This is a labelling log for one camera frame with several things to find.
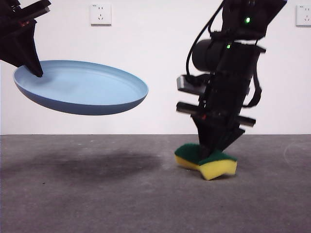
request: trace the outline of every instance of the green scouring pad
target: green scouring pad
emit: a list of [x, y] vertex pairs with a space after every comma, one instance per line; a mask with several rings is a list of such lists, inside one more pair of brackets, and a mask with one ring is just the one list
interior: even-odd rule
[[214, 151], [207, 159], [200, 160], [200, 145], [185, 144], [175, 151], [175, 158], [181, 166], [198, 170], [206, 180], [212, 180], [224, 174], [234, 175], [237, 169], [237, 159]]

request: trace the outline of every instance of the white wall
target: white wall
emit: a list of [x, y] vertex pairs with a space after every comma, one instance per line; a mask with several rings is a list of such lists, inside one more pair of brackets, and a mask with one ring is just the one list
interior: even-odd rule
[[[35, 0], [21, 0], [26, 6]], [[196, 133], [190, 116], [176, 113], [179, 100], [197, 97], [176, 90], [193, 40], [220, 0], [110, 0], [112, 27], [90, 27], [88, 6], [98, 1], [52, 0], [37, 19], [35, 40], [41, 60], [70, 59], [117, 67], [149, 86], [137, 108], [112, 116], [75, 116], [33, 103], [13, 82], [15, 67], [1, 62], [2, 134], [177, 134]], [[244, 110], [258, 120], [248, 133], [311, 133], [311, 28], [295, 27], [291, 0], [259, 42], [260, 105]], [[218, 18], [215, 28], [220, 28]]]

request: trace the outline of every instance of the plate rim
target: plate rim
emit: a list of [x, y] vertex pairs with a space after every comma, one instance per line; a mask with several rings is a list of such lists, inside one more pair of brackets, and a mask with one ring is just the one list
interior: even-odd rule
[[140, 80], [140, 81], [144, 84], [144, 86], [146, 87], [145, 93], [144, 93], [144, 95], [143, 95], [141, 98], [139, 98], [139, 99], [137, 99], [137, 100], [130, 101], [130, 102], [124, 102], [124, 103], [118, 103], [118, 104], [105, 104], [105, 105], [103, 105], [103, 104], [83, 104], [83, 103], [74, 103], [74, 102], [68, 102], [68, 101], [63, 101], [63, 100], [54, 100], [54, 99], [51, 99], [51, 98], [48, 98], [48, 97], [39, 95], [39, 94], [37, 94], [37, 93], [33, 93], [33, 92], [27, 90], [26, 88], [24, 88], [23, 86], [21, 86], [21, 85], [17, 82], [17, 80], [16, 80], [16, 72], [18, 72], [18, 71], [19, 71], [20, 69], [22, 69], [22, 68], [25, 68], [25, 69], [29, 70], [26, 66], [20, 66], [20, 67], [18, 67], [18, 68], [14, 71], [14, 73], [13, 73], [14, 83], [15, 83], [15, 85], [18, 86], [19, 88], [22, 88], [23, 90], [25, 90], [25, 91], [27, 91], [27, 92], [29, 92], [29, 93], [32, 93], [32, 94], [37, 95], [37, 96], [39, 96], [39, 97], [45, 98], [45, 99], [47, 99], [47, 100], [50, 100], [50, 101], [57, 101], [57, 102], [62, 102], [62, 103], [68, 103], [68, 104], [77, 104], [77, 105], [83, 105], [83, 106], [103, 106], [103, 107], [104, 107], [104, 106], [119, 106], [119, 105], [131, 104], [131, 103], [140, 101], [141, 99], [145, 99], [145, 98], [147, 97], [148, 93], [149, 93], [149, 87], [148, 87], [148, 85], [146, 84], [145, 81], [143, 81], [141, 78], [139, 78], [138, 76], [136, 76], [136, 75], [134, 75], [134, 74], [131, 74], [131, 73], [125, 71], [125, 70], [122, 70], [122, 69], [119, 69], [119, 68], [116, 68], [116, 67], [111, 67], [111, 66], [107, 66], [107, 65], [103, 65], [103, 64], [99, 64], [99, 63], [94, 63], [94, 62], [76, 61], [76, 60], [42, 60], [42, 61], [40, 61], [40, 63], [41, 63], [41, 62], [44, 62], [44, 63], [45, 63], [45, 62], [47, 62], [47, 63], [48, 63], [48, 62], [62, 62], [62, 61], [66, 61], [66, 62], [75, 62], [75, 63], [78, 62], [78, 63], [84, 63], [84, 64], [93, 64], [93, 65], [96, 65], [96, 66], [104, 66], [104, 67], [108, 67], [108, 68], [112, 68], [112, 69], [114, 69], [114, 70], [118, 70], [118, 71], [124, 72], [124, 73], [129, 74], [129, 75], [131, 75], [131, 76], [137, 78], [138, 80]]

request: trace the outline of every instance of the green led light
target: green led light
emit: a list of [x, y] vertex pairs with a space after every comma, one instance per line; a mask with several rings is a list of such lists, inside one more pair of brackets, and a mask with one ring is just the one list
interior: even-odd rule
[[250, 17], [247, 17], [245, 20], [244, 20], [245, 23], [250, 23], [251, 22], [251, 18]]

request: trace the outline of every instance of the black cable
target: black cable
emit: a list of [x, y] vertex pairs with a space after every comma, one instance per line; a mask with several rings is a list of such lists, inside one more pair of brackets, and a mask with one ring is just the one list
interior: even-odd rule
[[219, 8], [217, 9], [217, 11], [215, 12], [215, 14], [212, 16], [212, 18], [208, 21], [208, 23], [205, 25], [205, 27], [201, 30], [201, 32], [199, 33], [199, 35], [197, 36], [197, 38], [195, 39], [190, 51], [189, 51], [189, 54], [188, 54], [188, 57], [187, 57], [187, 62], [186, 62], [186, 71], [187, 71], [187, 79], [189, 79], [190, 77], [190, 72], [189, 72], [189, 62], [190, 62], [190, 58], [191, 58], [191, 55], [192, 55], [192, 52], [193, 52], [193, 49], [195, 47], [195, 45], [198, 43], [200, 37], [202, 36], [202, 34], [205, 32], [206, 28], [214, 21], [215, 17], [218, 15], [218, 13], [220, 12], [220, 10], [223, 8], [224, 6], [224, 3], [225, 3], [225, 0], [223, 0], [223, 2], [220, 4]]

